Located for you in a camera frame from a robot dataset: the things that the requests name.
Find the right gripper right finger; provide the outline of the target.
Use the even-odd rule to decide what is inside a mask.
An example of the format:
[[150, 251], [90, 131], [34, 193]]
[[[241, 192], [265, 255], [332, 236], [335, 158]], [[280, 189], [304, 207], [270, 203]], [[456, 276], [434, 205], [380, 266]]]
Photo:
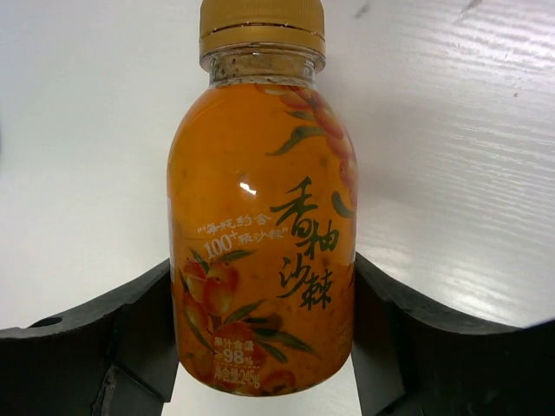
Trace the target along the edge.
[[364, 415], [552, 415], [554, 323], [451, 309], [356, 256], [352, 362]]

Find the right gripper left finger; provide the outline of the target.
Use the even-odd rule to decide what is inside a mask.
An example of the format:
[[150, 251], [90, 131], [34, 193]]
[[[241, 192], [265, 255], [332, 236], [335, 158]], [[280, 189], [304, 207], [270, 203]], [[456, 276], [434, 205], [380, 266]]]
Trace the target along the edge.
[[164, 261], [28, 328], [1, 332], [3, 415], [159, 415], [179, 366]]

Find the amber ribbed orange bottle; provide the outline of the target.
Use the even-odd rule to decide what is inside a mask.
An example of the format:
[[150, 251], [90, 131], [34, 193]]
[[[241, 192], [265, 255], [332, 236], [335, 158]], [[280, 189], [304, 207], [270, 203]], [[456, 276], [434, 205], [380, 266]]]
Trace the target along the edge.
[[348, 359], [358, 171], [317, 91], [318, 1], [204, 1], [206, 91], [169, 152], [173, 316], [180, 362], [248, 397], [303, 391]]

